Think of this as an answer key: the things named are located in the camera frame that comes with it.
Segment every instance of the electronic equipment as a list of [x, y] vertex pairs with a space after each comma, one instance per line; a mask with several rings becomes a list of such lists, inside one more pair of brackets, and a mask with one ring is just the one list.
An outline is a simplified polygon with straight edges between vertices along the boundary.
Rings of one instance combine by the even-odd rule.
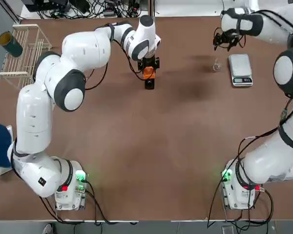
[[29, 12], [48, 11], [48, 10], [64, 10], [68, 0], [21, 0]]
[[229, 56], [232, 84], [236, 87], [252, 86], [252, 70], [247, 54], [234, 54]]
[[90, 4], [87, 0], [69, 0], [69, 3], [83, 14], [90, 12]]

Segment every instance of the black cable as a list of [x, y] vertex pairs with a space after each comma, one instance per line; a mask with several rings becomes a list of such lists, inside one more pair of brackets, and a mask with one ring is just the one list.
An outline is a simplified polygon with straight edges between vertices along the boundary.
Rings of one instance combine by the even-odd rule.
[[[94, 200], [96, 200], [96, 197], [95, 197], [95, 194], [94, 194], [94, 189], [93, 189], [93, 187], [92, 187], [92, 184], [89, 182], [89, 181], [87, 181], [87, 184], [90, 186], [90, 188], [91, 188], [91, 191], [92, 191], [92, 195], [93, 195], [93, 198], [94, 198]], [[97, 223], [97, 206], [96, 206], [96, 203], [95, 203], [95, 212], [94, 212], [94, 223], [96, 224]]]
[[[242, 38], [244, 38], [244, 44], [243, 44], [243, 46], [242, 46], [241, 43], [240, 43], [240, 41], [242, 40]], [[243, 35], [243, 36], [239, 39], [238, 43], [239, 43], [239, 46], [240, 46], [241, 48], [244, 48], [244, 46], [246, 45], [246, 35]]]
[[221, 0], [221, 2], [223, 3], [223, 11], [224, 11], [225, 10], [224, 0]]
[[102, 211], [97, 199], [94, 197], [94, 195], [91, 192], [89, 192], [88, 190], [86, 190], [86, 193], [93, 199], [93, 201], [94, 201], [95, 205], [98, 207], [98, 209], [100, 211], [100, 214], [101, 214], [101, 216], [102, 216], [102, 218], [103, 218], [105, 223], [107, 223], [108, 225], [114, 225], [114, 224], [118, 223], [118, 222], [110, 222], [110, 221], [108, 221], [107, 218], [104, 216], [103, 211]]
[[[293, 110], [291, 111], [291, 113], [284, 119], [284, 120], [281, 120], [280, 121], [280, 125], [283, 125], [289, 118], [291, 118], [291, 116], [293, 115]], [[267, 132], [265, 132], [265, 133], [263, 133], [262, 135], [259, 135], [259, 136], [256, 136], [253, 140], [251, 140], [241, 151], [240, 151], [240, 153], [238, 153], [238, 155], [233, 159], [233, 161], [231, 162], [231, 164], [227, 167], [227, 169], [226, 170], [228, 170], [233, 164], [234, 164], [234, 162], [240, 157], [240, 155], [253, 143], [253, 142], [255, 142], [256, 140], [258, 140], [258, 139], [260, 139], [260, 138], [262, 138], [262, 137], [267, 137], [267, 136], [269, 136], [269, 135], [271, 135], [272, 133], [274, 133], [275, 131], [277, 131], [277, 127], [276, 128], [274, 128], [274, 129], [271, 129], [270, 131], [267, 131]], [[221, 177], [221, 179], [219, 180], [219, 183], [218, 183], [218, 185], [217, 185], [217, 187], [216, 187], [216, 189], [215, 189], [215, 192], [214, 192], [214, 195], [213, 195], [213, 198], [212, 198], [212, 201], [211, 201], [211, 204], [210, 204], [210, 209], [209, 209], [209, 216], [208, 216], [208, 221], [207, 221], [207, 228], [209, 228], [211, 225], [213, 225], [214, 223], [215, 223], [215, 221], [214, 222], [212, 222], [211, 224], [209, 224], [209, 221], [210, 221], [210, 215], [211, 215], [211, 210], [212, 210], [212, 207], [213, 207], [213, 204], [214, 204], [214, 200], [215, 200], [215, 197], [216, 197], [216, 194], [217, 194], [217, 191], [218, 191], [218, 189], [219, 189], [219, 186], [220, 186], [220, 184], [221, 184], [221, 182], [222, 182], [222, 180], [223, 180], [223, 178], [224, 178], [224, 176], [225, 176], [225, 174], [226, 173], [223, 173], [223, 175], [222, 175], [222, 177]]]
[[284, 18], [283, 16], [279, 15], [278, 13], [271, 11], [271, 10], [259, 10], [259, 11], [255, 11], [252, 14], [256, 14], [256, 13], [262, 13], [262, 12], [267, 12], [267, 13], [271, 13], [273, 15], [275, 15], [276, 17], [278, 17], [279, 19], [283, 20], [288, 26], [293, 28], [293, 24], [288, 21], [286, 18]]
[[90, 79], [90, 77], [93, 75], [94, 70], [95, 70], [95, 69], [92, 70], [92, 72], [90, 73], [90, 75], [88, 76], [88, 78], [87, 78], [86, 81], [88, 81], [88, 80]]
[[22, 20], [27, 20], [26, 18], [19, 16], [19, 15], [17, 15], [17, 17], [21, 18]]
[[141, 72], [143, 71], [143, 69], [141, 69], [140, 71], [136, 72], [136, 71], [134, 70], [134, 68], [133, 68], [133, 66], [132, 66], [132, 64], [131, 64], [131, 62], [130, 62], [130, 57], [127, 55], [126, 51], [122, 48], [121, 44], [120, 44], [117, 40], [114, 40], [114, 41], [120, 46], [120, 48], [122, 49], [122, 51], [123, 51], [124, 54], [126, 55], [127, 60], [128, 60], [128, 63], [129, 63], [129, 67], [130, 67], [131, 71], [135, 74], [135, 76], [136, 76], [139, 80], [144, 81], [145, 79], [140, 78], [140, 77], [137, 75], [137, 74], [141, 73]]
[[108, 66], [108, 63], [105, 65], [105, 71], [104, 71], [104, 74], [103, 74], [101, 80], [100, 80], [96, 85], [94, 85], [94, 86], [92, 86], [92, 87], [90, 87], [90, 88], [85, 88], [86, 91], [92, 90], [92, 89], [98, 87], [98, 86], [102, 83], [102, 81], [103, 81], [104, 78], [105, 78], [106, 72], [107, 72], [107, 66]]
[[74, 231], [74, 234], [75, 234], [75, 228], [76, 228], [77, 225], [78, 225], [78, 224], [75, 224], [75, 225], [74, 225], [74, 230], [73, 230], [73, 231]]

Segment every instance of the wire rack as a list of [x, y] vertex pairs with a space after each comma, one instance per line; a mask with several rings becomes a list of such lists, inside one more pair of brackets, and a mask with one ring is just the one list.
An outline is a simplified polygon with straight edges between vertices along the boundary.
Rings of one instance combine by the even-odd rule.
[[39, 56], [52, 48], [48, 38], [37, 24], [13, 25], [13, 36], [23, 48], [21, 56], [15, 58], [9, 53], [0, 77], [5, 78], [17, 89], [33, 83], [33, 72]]

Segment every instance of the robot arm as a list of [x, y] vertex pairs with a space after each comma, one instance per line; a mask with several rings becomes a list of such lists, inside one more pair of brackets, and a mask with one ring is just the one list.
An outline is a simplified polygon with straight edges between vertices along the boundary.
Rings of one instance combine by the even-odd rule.
[[135, 31], [128, 22], [105, 25], [92, 32], [68, 35], [62, 54], [47, 52], [36, 63], [34, 83], [23, 87], [17, 103], [17, 140], [8, 157], [17, 174], [41, 197], [56, 193], [57, 207], [78, 208], [75, 193], [78, 162], [49, 157], [55, 104], [66, 112], [77, 110], [84, 100], [84, 71], [107, 64], [115, 39], [133, 60], [153, 56], [160, 38], [150, 16], [142, 16]]
[[[248, 35], [286, 44], [288, 49], [277, 57], [273, 76], [279, 88], [293, 99], [293, 4], [274, 12], [290, 24], [264, 10], [231, 8], [223, 12], [221, 28], [228, 38]], [[224, 181], [223, 192], [231, 209], [248, 209], [249, 199], [252, 206], [256, 184], [293, 179], [293, 115], [264, 144], [247, 153], [241, 165], [236, 162], [229, 169], [230, 179]]]
[[[273, 11], [293, 24], [293, 4], [285, 5]], [[277, 16], [265, 11], [256, 13], [251, 8], [230, 8], [223, 12], [221, 28], [227, 35], [248, 35], [279, 44], [287, 44], [289, 35], [293, 33], [293, 28]]]

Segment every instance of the brown table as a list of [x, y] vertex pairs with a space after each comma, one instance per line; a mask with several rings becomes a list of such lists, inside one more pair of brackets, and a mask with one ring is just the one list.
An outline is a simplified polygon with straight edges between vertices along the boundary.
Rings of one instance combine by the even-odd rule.
[[[28, 20], [38, 23], [60, 52], [63, 38], [115, 19]], [[137, 26], [138, 20], [131, 20]], [[244, 49], [213, 50], [219, 18], [158, 18], [162, 44], [155, 90], [145, 90], [115, 43], [103, 83], [86, 93], [73, 113], [54, 110], [51, 156], [78, 160], [95, 187], [99, 203], [113, 220], [205, 219], [219, 174], [247, 136], [275, 127], [286, 99], [272, 77], [285, 49], [247, 38]], [[254, 86], [234, 89], [229, 54], [247, 53]], [[223, 66], [213, 72], [218, 58]], [[96, 71], [87, 86], [104, 71]], [[0, 123], [15, 128], [18, 92], [0, 81]], [[293, 181], [265, 186], [274, 198], [274, 219], [293, 219]], [[261, 196], [252, 218], [266, 218]], [[93, 203], [63, 218], [94, 219]], [[37, 195], [13, 173], [0, 177], [0, 220], [50, 219]], [[224, 219], [220, 195], [213, 219]]]

